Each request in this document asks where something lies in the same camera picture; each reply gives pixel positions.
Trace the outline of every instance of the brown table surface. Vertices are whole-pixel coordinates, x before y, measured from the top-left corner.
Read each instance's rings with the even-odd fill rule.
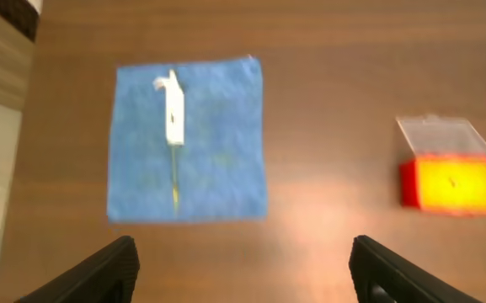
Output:
[[[486,217],[398,204],[394,117],[469,118],[486,139],[486,0],[45,1],[0,262],[0,302],[119,235],[135,302],[354,302],[367,234],[486,300]],[[112,226],[118,66],[257,56],[265,221]]]

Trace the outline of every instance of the white tool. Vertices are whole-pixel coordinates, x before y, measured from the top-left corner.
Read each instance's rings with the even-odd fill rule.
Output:
[[[154,81],[156,89],[166,89],[166,140],[172,152],[172,184],[174,208],[179,209],[179,185],[177,181],[177,147],[184,144],[184,93],[174,70],[169,77],[158,77]]]

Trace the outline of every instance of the white object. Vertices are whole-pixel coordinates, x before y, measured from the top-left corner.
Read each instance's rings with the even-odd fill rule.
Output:
[[[466,119],[428,116],[397,121],[415,155],[486,156],[486,141]]]
[[[184,93],[174,70],[169,77],[158,77],[153,82],[156,89],[166,89],[166,139],[169,145],[184,144]]]

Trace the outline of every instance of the blue cloth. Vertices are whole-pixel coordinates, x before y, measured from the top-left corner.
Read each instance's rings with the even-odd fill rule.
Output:
[[[174,209],[165,90],[152,82],[173,68],[184,91],[179,210]],[[267,213],[259,61],[126,66],[117,71],[109,140],[112,222],[199,222]]]

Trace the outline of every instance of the square blue fabric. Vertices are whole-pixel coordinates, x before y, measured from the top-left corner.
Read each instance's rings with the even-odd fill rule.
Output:
[[[165,90],[152,82],[174,69],[184,91],[174,208]],[[253,57],[233,61],[126,66],[117,71],[109,141],[112,222],[200,222],[267,213],[263,78]]]

